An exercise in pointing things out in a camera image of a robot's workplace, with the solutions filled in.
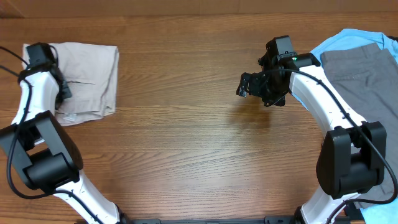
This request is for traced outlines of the beige shorts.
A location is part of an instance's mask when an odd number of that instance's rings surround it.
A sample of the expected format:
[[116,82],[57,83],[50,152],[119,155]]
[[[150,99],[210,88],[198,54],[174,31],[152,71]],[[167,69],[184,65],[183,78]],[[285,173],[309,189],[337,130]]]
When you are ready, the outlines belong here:
[[116,111],[119,50],[112,45],[52,43],[72,93],[55,111],[62,126],[102,119]]

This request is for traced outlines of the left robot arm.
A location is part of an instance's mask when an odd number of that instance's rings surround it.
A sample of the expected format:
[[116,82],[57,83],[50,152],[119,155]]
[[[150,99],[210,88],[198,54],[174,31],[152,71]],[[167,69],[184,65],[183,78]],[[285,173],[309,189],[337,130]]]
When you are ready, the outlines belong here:
[[87,178],[80,151],[55,118],[55,110],[72,95],[57,50],[38,42],[27,46],[27,54],[25,69],[16,75],[22,90],[17,114],[1,129],[10,189],[27,200],[58,197],[87,223],[130,223]]

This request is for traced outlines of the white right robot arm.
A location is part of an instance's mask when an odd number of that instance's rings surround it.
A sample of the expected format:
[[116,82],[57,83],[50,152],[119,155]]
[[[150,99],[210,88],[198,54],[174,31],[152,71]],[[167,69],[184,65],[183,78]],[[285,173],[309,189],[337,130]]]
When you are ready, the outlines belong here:
[[348,223],[338,214],[384,180],[386,129],[355,112],[328,81],[320,61],[295,52],[289,36],[270,40],[258,64],[260,72],[241,75],[237,95],[260,97],[266,107],[284,106],[286,95],[294,95],[324,136],[315,193],[292,216],[265,217],[265,223]]

